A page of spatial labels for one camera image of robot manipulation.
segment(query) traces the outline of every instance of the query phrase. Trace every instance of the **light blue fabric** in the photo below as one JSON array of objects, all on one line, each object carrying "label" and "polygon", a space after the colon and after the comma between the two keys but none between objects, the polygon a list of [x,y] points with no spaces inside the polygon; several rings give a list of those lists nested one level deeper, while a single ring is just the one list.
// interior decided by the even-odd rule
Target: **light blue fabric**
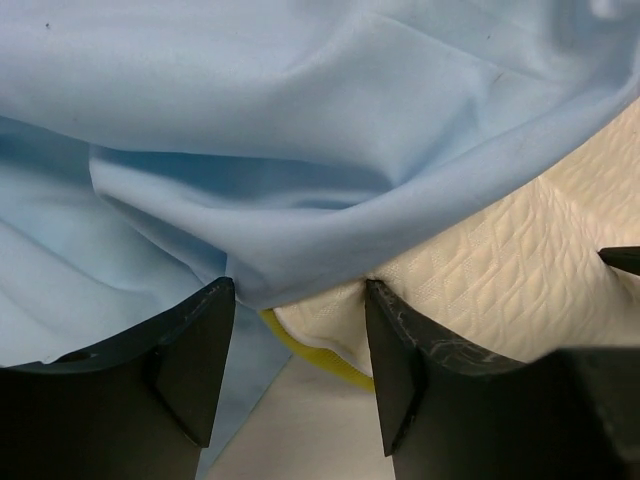
[{"label": "light blue fabric", "polygon": [[199,479],[206,477],[289,356],[256,312],[238,306],[211,446],[200,456]]},{"label": "light blue fabric", "polygon": [[0,364],[221,274],[253,308],[296,300],[459,222],[640,94],[639,10],[0,2]]}]

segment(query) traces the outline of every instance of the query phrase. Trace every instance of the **table surface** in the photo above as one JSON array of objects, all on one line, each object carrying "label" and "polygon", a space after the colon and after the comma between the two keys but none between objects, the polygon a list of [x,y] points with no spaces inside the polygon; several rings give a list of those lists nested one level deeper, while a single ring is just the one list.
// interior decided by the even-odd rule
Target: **table surface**
[{"label": "table surface", "polygon": [[207,480],[394,480],[375,396],[294,357]]}]

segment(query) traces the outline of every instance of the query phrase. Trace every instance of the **black object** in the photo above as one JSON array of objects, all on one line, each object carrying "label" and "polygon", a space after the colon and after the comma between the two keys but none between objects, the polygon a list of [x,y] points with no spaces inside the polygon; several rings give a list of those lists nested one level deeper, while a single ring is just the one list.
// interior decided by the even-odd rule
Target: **black object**
[{"label": "black object", "polygon": [[56,363],[0,369],[0,479],[192,480],[234,311],[223,278]]},{"label": "black object", "polygon": [[368,282],[366,309],[397,480],[640,479],[639,349],[559,350],[523,365],[382,282]]},{"label": "black object", "polygon": [[603,248],[598,254],[610,267],[640,275],[640,247]]}]

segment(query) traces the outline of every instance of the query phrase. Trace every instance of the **quilted texture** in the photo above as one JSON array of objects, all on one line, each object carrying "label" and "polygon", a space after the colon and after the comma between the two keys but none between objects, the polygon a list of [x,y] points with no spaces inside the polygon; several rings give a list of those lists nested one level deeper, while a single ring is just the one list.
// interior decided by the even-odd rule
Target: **quilted texture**
[{"label": "quilted texture", "polygon": [[[640,345],[640,282],[597,255],[640,244],[639,130],[636,101],[540,177],[367,278],[525,362],[559,346]],[[363,278],[275,312],[301,343],[371,375]]]}]

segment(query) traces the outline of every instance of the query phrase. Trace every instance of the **white cloth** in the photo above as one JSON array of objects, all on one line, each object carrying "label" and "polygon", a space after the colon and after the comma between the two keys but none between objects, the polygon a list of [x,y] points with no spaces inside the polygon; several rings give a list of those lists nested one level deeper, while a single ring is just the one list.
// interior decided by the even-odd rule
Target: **white cloth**
[{"label": "white cloth", "polygon": [[[640,278],[603,247],[640,245],[640,101],[506,198],[367,276],[490,351],[529,362],[568,345],[640,345]],[[364,280],[275,309],[303,344],[371,375]]]}]

